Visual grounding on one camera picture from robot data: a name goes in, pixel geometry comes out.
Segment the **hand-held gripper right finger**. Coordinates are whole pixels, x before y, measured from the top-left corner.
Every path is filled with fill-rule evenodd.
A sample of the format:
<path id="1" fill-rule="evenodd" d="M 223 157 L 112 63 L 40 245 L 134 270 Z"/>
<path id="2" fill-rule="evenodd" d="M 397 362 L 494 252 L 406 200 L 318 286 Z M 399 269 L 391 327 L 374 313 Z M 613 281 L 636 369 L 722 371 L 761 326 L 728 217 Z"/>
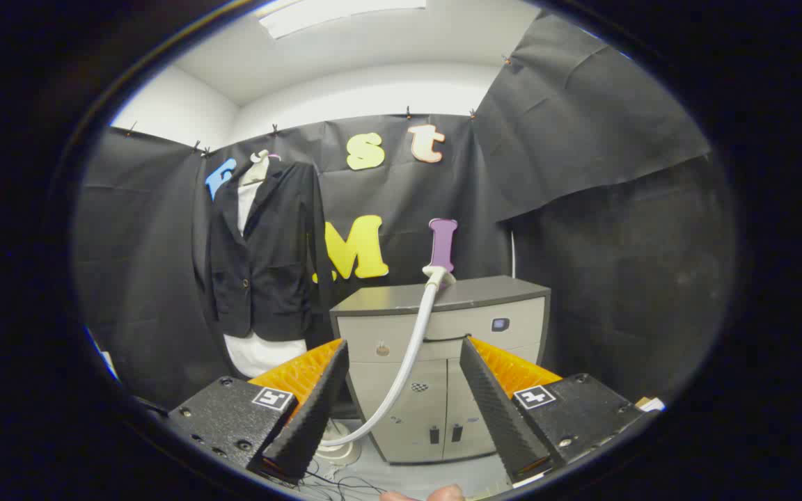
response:
<path id="1" fill-rule="evenodd" d="M 484 340 L 464 339 L 459 366 L 515 486 L 597 454 L 645 420 L 592 375 L 561 377 Z"/>

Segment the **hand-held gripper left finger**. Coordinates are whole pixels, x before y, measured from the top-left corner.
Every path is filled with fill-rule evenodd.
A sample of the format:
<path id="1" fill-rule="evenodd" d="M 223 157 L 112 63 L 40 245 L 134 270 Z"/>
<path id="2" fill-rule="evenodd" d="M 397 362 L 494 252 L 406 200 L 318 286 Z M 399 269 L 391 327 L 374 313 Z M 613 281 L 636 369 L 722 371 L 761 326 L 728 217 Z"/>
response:
<path id="1" fill-rule="evenodd" d="M 223 376 L 168 413 L 168 427 L 205 454 L 296 484 L 308 472 L 348 372 L 336 339 L 251 380 Z"/>

